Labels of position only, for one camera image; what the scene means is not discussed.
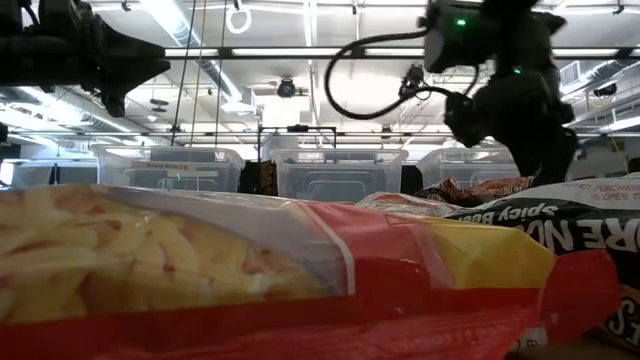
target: clear plastic container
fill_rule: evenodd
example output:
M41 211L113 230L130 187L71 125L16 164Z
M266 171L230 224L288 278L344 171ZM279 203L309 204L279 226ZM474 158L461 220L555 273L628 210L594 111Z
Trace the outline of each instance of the clear plastic container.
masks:
M420 160L417 167L425 188L450 177L466 188L520 176L507 149L439 149Z
M98 184L173 191L237 192L244 161L233 150L94 146Z
M358 202L378 191L400 192L404 150L273 150L278 196Z

